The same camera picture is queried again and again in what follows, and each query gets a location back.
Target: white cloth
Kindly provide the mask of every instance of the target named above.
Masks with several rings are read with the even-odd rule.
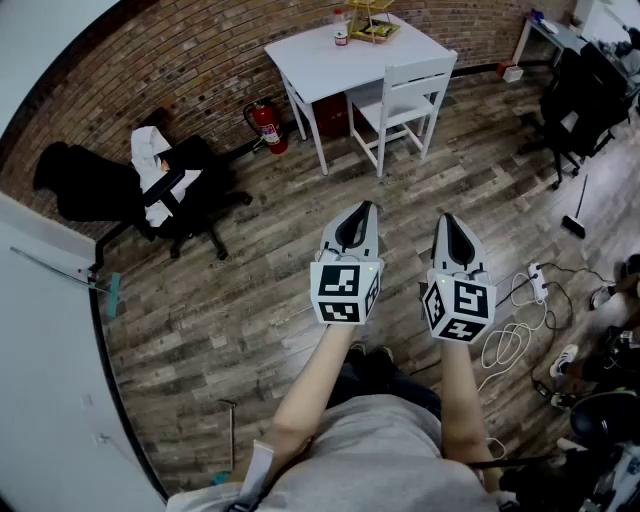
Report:
[[[171,146],[155,126],[138,128],[131,134],[131,162],[140,175],[140,186],[143,193],[165,176],[166,173],[162,170],[162,160],[157,155],[168,149],[171,149]],[[184,178],[171,189],[171,193],[178,202],[184,199],[187,187],[200,176],[201,172],[202,169],[199,171],[186,170]],[[149,208],[145,208],[145,212],[147,221],[154,228],[160,226],[167,220],[167,217],[171,217],[171,212],[162,201],[157,201]]]

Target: fire extinguisher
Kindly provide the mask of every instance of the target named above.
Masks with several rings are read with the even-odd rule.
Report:
[[[256,125],[258,125],[258,129],[249,121],[249,116],[247,116],[249,109],[251,109],[251,115]],[[285,139],[282,133],[278,111],[271,101],[271,98],[264,98],[250,103],[244,107],[242,114],[244,115],[245,121],[249,123],[249,126],[251,126],[253,131],[260,137],[260,140],[264,140],[269,145],[269,149],[274,155],[284,153],[287,150],[287,139]]]

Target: wall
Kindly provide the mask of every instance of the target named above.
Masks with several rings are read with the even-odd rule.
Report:
[[[163,511],[111,400],[87,289],[9,251],[75,273],[94,243],[1,194],[0,219],[0,495],[15,512]]]
[[[0,134],[49,64],[117,1],[0,2],[0,69],[5,70],[0,73]]]
[[[531,7],[556,19],[573,10],[573,4],[574,0],[398,1],[393,12],[455,49],[458,67],[467,67],[508,59]],[[132,128],[158,106],[171,114],[169,138],[198,133],[220,153],[254,137],[242,118],[243,105],[252,99],[272,95],[285,121],[291,120],[264,45],[328,23],[336,7],[344,7],[344,2],[159,0],[121,25],[111,18],[110,35],[81,57],[66,59],[73,64],[68,72],[45,76],[30,110],[12,123],[23,129],[11,130],[13,138],[4,143],[0,190],[61,220],[50,193],[31,191],[41,151],[63,140],[126,162]],[[97,23],[89,32],[99,30]],[[525,59],[548,55],[548,45],[542,53],[531,53],[538,48],[535,39],[533,35]],[[65,224],[93,238],[109,227]]]

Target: wooden floor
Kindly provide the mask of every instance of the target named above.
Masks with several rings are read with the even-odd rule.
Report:
[[[552,154],[516,155],[534,137],[518,116],[537,110],[548,82],[545,70],[532,69],[515,84],[492,73],[453,80],[427,160],[410,143],[388,144],[381,184],[348,138],[325,141],[328,177],[320,173],[313,141],[300,141],[297,133],[281,156],[262,150],[242,157],[233,165],[239,188],[255,200],[217,223],[230,254],[224,262],[205,236],[189,241],[179,260],[169,258],[168,242],[149,243],[134,230],[108,248],[102,279],[122,273],[119,314],[103,318],[113,368],[135,431],[169,492],[206,486],[229,468],[228,415],[217,400],[238,405],[238,460],[268,426],[323,331],[310,307],[309,262],[322,228],[345,207],[365,199],[379,205],[386,262],[382,292],[359,338],[369,347],[390,346],[401,369],[417,371],[414,377],[436,390],[439,366],[418,371],[439,358],[421,320],[418,281],[431,265],[442,213],[460,216],[484,243],[498,298],[530,262],[589,266],[610,279],[617,262],[640,251],[635,113],[633,125],[616,127],[617,139],[583,167],[590,172],[580,216],[584,241],[560,227],[563,215],[575,213],[582,178],[567,175],[552,192]],[[588,312],[597,278],[553,269],[545,276],[562,284],[575,312],[573,326],[558,334],[536,371],[551,385],[547,368],[557,352],[569,342],[588,352],[604,326],[624,321],[628,304],[616,297],[604,312]],[[527,299],[530,291],[520,291],[517,300]],[[551,288],[549,307],[559,324],[567,321],[557,289]],[[536,305],[515,308],[507,301],[495,328],[514,319],[535,325],[541,314]],[[553,410],[529,380],[530,365],[550,340],[548,329],[535,332],[515,367],[481,392],[490,434],[513,456],[539,454],[567,432],[567,414]],[[481,349],[481,342],[472,348],[478,384],[494,372],[482,368]]]

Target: metal rod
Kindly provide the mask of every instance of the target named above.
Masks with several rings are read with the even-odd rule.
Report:
[[[584,184],[582,185],[582,194],[580,194],[580,202],[578,203],[578,211],[576,212],[576,219],[580,215],[580,208],[582,208],[582,200],[584,199],[584,191],[587,189],[587,180],[589,179],[589,175],[586,174],[584,177]]]
[[[111,293],[108,290],[103,290],[102,288],[98,288],[97,286],[95,286],[92,283],[85,283],[84,281],[82,281],[82,280],[80,280],[80,279],[78,279],[76,277],[70,276],[69,274],[66,274],[65,272],[62,272],[62,270],[58,270],[57,268],[53,268],[51,265],[49,265],[47,263],[44,263],[43,261],[40,261],[37,258],[34,258],[30,254],[27,254],[26,252],[21,251],[20,249],[17,249],[15,247],[9,247],[9,250],[11,252],[19,255],[19,256],[22,256],[23,258],[28,259],[29,261],[31,261],[32,263],[35,263],[36,265],[39,265],[42,268],[46,268],[47,270],[53,272],[54,274],[58,274],[59,276],[62,276],[64,278],[66,278],[66,279],[69,279],[70,281],[73,281],[73,282],[75,282],[77,284],[81,284],[82,286],[86,286],[87,288],[94,288],[94,289],[96,289],[98,291],[101,291],[103,293]]]
[[[235,469],[235,436],[233,435],[233,423],[234,423],[234,409],[236,408],[236,404],[233,403],[231,400],[218,400],[219,403],[221,404],[227,404],[230,409],[229,409],[229,462],[231,465],[231,471],[233,471]]]

